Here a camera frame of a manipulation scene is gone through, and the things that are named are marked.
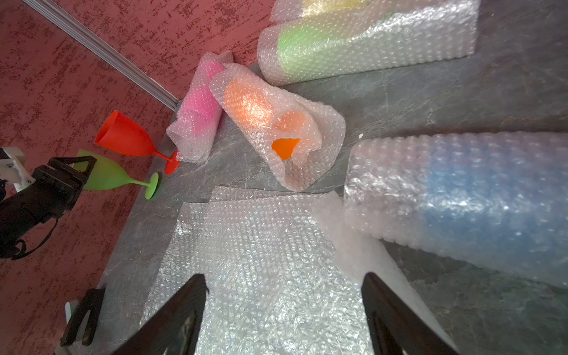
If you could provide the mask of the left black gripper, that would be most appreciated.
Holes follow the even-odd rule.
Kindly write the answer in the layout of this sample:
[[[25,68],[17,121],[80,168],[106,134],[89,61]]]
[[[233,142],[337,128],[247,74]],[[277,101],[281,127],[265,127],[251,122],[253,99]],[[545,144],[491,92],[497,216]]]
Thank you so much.
[[[54,157],[33,172],[35,183],[1,202],[1,258],[28,256],[23,236],[40,223],[72,210],[97,160],[91,156]]]

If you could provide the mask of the pink glass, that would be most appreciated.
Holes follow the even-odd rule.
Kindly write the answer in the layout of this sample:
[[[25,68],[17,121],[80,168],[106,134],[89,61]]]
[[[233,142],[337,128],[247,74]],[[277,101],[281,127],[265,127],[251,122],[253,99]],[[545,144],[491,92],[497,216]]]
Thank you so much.
[[[223,109],[213,96],[209,84],[226,64],[234,61],[233,53],[205,53],[199,61],[189,91],[167,128],[167,135],[177,148],[177,159],[200,164],[212,150]]]

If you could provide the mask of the orange glass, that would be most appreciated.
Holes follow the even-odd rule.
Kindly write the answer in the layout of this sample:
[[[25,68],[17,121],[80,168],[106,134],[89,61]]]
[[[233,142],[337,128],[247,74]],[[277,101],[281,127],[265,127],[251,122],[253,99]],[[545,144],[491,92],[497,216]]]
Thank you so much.
[[[209,88],[285,188],[302,192],[333,167],[346,120],[333,107],[275,87],[228,64]]]

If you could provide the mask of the red wine glass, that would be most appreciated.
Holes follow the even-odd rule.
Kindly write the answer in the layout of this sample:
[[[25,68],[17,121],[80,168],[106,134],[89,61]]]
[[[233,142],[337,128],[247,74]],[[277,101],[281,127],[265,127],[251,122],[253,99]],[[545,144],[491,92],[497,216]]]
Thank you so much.
[[[180,166],[178,151],[170,157],[160,153],[145,129],[119,111],[113,112],[100,128],[95,143],[121,155],[143,157],[154,155],[166,161],[164,172],[171,175]]]

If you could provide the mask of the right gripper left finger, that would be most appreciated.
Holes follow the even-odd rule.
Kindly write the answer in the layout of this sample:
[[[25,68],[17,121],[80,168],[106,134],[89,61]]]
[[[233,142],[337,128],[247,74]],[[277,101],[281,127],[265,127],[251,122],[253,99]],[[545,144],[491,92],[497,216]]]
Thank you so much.
[[[193,275],[115,354],[194,354],[208,288]]]

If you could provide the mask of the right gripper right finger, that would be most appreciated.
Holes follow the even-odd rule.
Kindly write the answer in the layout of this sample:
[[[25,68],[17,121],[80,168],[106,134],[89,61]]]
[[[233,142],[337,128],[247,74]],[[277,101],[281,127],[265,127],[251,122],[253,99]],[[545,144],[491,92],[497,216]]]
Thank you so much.
[[[375,354],[457,354],[376,274],[362,283],[362,302]]]

